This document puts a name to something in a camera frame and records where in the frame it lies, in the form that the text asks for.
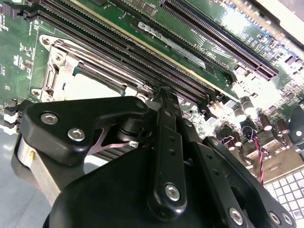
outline cable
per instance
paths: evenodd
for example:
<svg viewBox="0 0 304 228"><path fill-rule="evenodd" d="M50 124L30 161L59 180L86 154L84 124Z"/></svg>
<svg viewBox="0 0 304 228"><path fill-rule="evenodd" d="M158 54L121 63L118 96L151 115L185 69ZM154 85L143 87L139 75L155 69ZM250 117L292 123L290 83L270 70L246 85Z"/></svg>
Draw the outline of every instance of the cable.
<svg viewBox="0 0 304 228"><path fill-rule="evenodd" d="M254 140L255 140L256 149L258 151L258 163L260 165L260 183L264 184L264 181L263 181L263 178L264 178L264 167L263 167L263 152L262 152L263 148L260 145L260 143L258 142L258 138L257 137L255 137Z"/></svg>

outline capacitor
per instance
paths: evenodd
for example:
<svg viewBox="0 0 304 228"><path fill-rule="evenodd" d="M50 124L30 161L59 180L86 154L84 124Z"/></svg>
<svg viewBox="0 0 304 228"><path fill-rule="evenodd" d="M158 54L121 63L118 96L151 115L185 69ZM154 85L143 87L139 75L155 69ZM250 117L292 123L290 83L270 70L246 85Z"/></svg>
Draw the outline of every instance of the capacitor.
<svg viewBox="0 0 304 228"><path fill-rule="evenodd" d="M242 140L241 140L241 137L239 136L239 133L238 132L234 132L233 133L233 143L235 146L241 146L242 145Z"/></svg>
<svg viewBox="0 0 304 228"><path fill-rule="evenodd" d="M290 130L287 127L286 121L284 119L280 119L277 122L277 126L282 134L289 134Z"/></svg>
<svg viewBox="0 0 304 228"><path fill-rule="evenodd" d="M228 150L230 150L230 151L232 151L232 150L235 149L233 140L230 140L230 141L227 143L227 147L228 147Z"/></svg>
<svg viewBox="0 0 304 228"><path fill-rule="evenodd" d="M242 107L239 107L236 110L234 110L234 115L239 123L246 120L246 115Z"/></svg>
<svg viewBox="0 0 304 228"><path fill-rule="evenodd" d="M244 112L246 115L251 115L251 116L254 116L256 115L256 109L255 107L253 106L252 102L249 100L249 101L245 101L243 104L243 109L244 109Z"/></svg>
<svg viewBox="0 0 304 228"><path fill-rule="evenodd" d="M268 119L268 116L262 115L260 117L260 121L261 121L264 131L270 131L272 129L272 125Z"/></svg>

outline black expansion slot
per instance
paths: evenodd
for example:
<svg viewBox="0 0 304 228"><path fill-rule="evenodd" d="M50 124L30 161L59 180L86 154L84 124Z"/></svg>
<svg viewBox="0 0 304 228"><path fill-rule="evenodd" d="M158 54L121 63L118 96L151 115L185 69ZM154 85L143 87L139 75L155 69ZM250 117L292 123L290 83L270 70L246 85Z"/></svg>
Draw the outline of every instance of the black expansion slot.
<svg viewBox="0 0 304 228"><path fill-rule="evenodd" d="M46 10L41 6L35 6L34 8L30 7L24 10L25 19L27 20L34 20L39 19L43 22L57 28L58 30L64 32L66 35L74 38L80 43L88 46L96 55L111 59L111 61L115 62L117 66L125 67L135 73L140 79L147 81L147 82L155 82L158 83L159 86L169 86L176 95L188 100L194 104L199 104L202 99L205 99L206 93L203 91L202 86L200 87L202 91L198 91L194 89L191 85L187 83L188 78L181 76L184 81L177 80L176 75L172 74L161 74L152 71L152 66L146 66L144 63L141 62L140 58L137 58L137 61L130 58L125 52L120 51L117 49L119 47L119 43L116 42L116 46L112 47L102 39L103 34L99 34L100 38L96 38L90 33L84 32L83 30L79 29L74 24L69 23L66 20L62 20L62 18L58 17L54 13ZM154 56L150 56L150 61L154 61Z"/></svg>
<svg viewBox="0 0 304 228"><path fill-rule="evenodd" d="M265 80L277 76L277 69L185 1L163 0L161 7Z"/></svg>
<svg viewBox="0 0 304 228"><path fill-rule="evenodd" d="M40 5L69 23L74 24L84 32L93 35L117 50L126 53L129 57L135 61L141 62L156 73L168 77L171 76L172 79L175 79L176 83L188 89L190 92L192 90L196 91L200 96L204 96L204 94L210 92L210 90L204 88L192 78L187 78L186 75L181 75L181 73L174 67L165 65L163 61L151 56L136 44L114 34L107 27L100 26L98 22L92 20L81 12L69 9L69 6L63 2L59 0L45 0L41 1Z"/></svg>
<svg viewBox="0 0 304 228"><path fill-rule="evenodd" d="M145 23L146 25L150 26L154 30L162 33L162 35L183 49L187 50L188 52L192 53L193 55L197 56L201 60L203 60L206 64L206 69L208 73L211 75L214 75L214 70L213 68L216 68L220 70L225 77L227 78L228 81L233 83L235 81L235 76L231 74L229 70L226 69L226 67L222 66L220 63L215 63L214 60L209 59L206 55L204 55L202 52L200 52L198 49L194 48L192 45L188 44L187 41L182 40L180 37L177 37L176 35L172 34L169 30L167 30L165 27L161 26L160 24L157 24L155 22L152 22L151 19L145 15L144 13L139 12L137 9L133 8L132 5L128 5L128 3L122 1L122 0L109 0L109 2L115 4L119 8L121 8L123 11L128 12L131 14L135 19L135 21L141 21Z"/></svg>

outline green circuit board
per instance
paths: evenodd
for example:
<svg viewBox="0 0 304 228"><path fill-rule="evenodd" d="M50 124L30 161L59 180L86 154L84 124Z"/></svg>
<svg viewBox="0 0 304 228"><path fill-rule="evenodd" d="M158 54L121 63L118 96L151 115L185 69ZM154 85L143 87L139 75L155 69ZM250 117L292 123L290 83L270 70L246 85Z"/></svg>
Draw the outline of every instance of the green circuit board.
<svg viewBox="0 0 304 228"><path fill-rule="evenodd" d="M213 74L211 74L181 57L151 34L144 31L139 32L138 28L131 26L134 18L110 1L106 2L102 7L92 1L86 0L70 0L66 2L78 5L86 10L86 12L98 16L106 24L111 25L131 39L166 57L171 62L186 69L192 75L201 78L208 85L212 85L212 87L225 92L230 98L238 100L235 90L227 82L221 70L212 67ZM264 100L265 97L263 97L262 91L268 87L273 88L271 91L275 91L278 98L267 104L263 104L263 107L260 108L266 114L271 114L272 120L286 118L292 110L293 105L304 97L302 63L288 65L285 59L294 54L279 43L274 46L274 41L266 31L263 31L262 28L234 9L233 6L225 5L216 0L188 0L187 2L212 18L222 27L225 27L235 37L242 40L248 47L278 69L278 76L270 82L260 80L257 83L245 83L243 86L246 88L246 95L252 96L256 94L259 99ZM150 15L153 21L169 28L176 36L186 40L193 48L197 48L207 58L222 67L228 70L235 68L237 62L234 59L216 48L213 44L206 42L203 37L189 30L186 25L161 9L157 0L145 0L144 3L154 6L156 9L155 14L153 16ZM0 19L0 50L2 53L0 55L0 114L3 114L3 108L10 105L12 98L16 98L19 102L24 99L38 102L38 99L32 96L29 91L33 87L42 87L48 60L48 51L39 43L38 37L42 33L64 37L65 34L39 20L28 22L21 18L12 19L2 14L0 14ZM183 111L189 111L192 108L191 104L184 104L182 107ZM206 129L209 125L219 125L220 122L225 121L213 120L212 122L205 123L199 118L194 108L193 110L194 113L191 116L191 120L197 121L202 134L205 134L203 129Z"/></svg>

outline screw head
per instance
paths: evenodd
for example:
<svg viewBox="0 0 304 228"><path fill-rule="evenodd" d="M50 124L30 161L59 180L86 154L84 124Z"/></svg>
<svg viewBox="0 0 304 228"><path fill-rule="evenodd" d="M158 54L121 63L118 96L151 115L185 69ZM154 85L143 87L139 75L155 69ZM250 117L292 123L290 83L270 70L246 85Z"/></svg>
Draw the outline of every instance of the screw head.
<svg viewBox="0 0 304 228"><path fill-rule="evenodd" d="M218 142L218 140L216 139L216 138L214 138L214 137L211 137L210 138L211 139L211 142L215 145L215 146L218 146L219 144L219 142Z"/></svg>
<svg viewBox="0 0 304 228"><path fill-rule="evenodd" d="M42 43L45 44L45 45L50 45L51 42L49 41L48 38L43 38Z"/></svg>
<svg viewBox="0 0 304 228"><path fill-rule="evenodd" d="M188 127L192 127L192 123L189 120L185 120L185 123Z"/></svg>
<svg viewBox="0 0 304 228"><path fill-rule="evenodd" d="M49 125L57 124L59 121L58 117L53 113L44 113L41 115L40 119L45 124Z"/></svg>
<svg viewBox="0 0 304 228"><path fill-rule="evenodd" d="M290 217L288 215L286 215L285 213L282 213L282 216L285 219L285 222L287 222L289 225L293 224L293 221L290 219Z"/></svg>
<svg viewBox="0 0 304 228"><path fill-rule="evenodd" d="M51 59L52 59L53 63L59 64L59 65L63 64L64 61L65 61L64 57L62 56L62 54L60 54L58 52L52 54Z"/></svg>
<svg viewBox="0 0 304 228"><path fill-rule="evenodd" d="M274 223L276 223L278 225L281 224L280 219L278 218L278 216L275 213L269 212L269 215L270 215L271 220L273 220Z"/></svg>
<svg viewBox="0 0 304 228"><path fill-rule="evenodd" d="M243 224L243 217L235 208L229 208L229 215L232 218L232 220L239 226Z"/></svg>
<svg viewBox="0 0 304 228"><path fill-rule="evenodd" d="M85 139L85 133L79 128L72 128L67 132L68 137L76 142L81 142Z"/></svg>
<svg viewBox="0 0 304 228"><path fill-rule="evenodd" d="M137 101L137 102L136 102L136 105L137 105L137 107L139 107L139 108L144 108L143 103L140 102L140 101Z"/></svg>
<svg viewBox="0 0 304 228"><path fill-rule="evenodd" d="M181 197L180 191L172 184L167 184L165 186L165 192L172 201L178 201Z"/></svg>

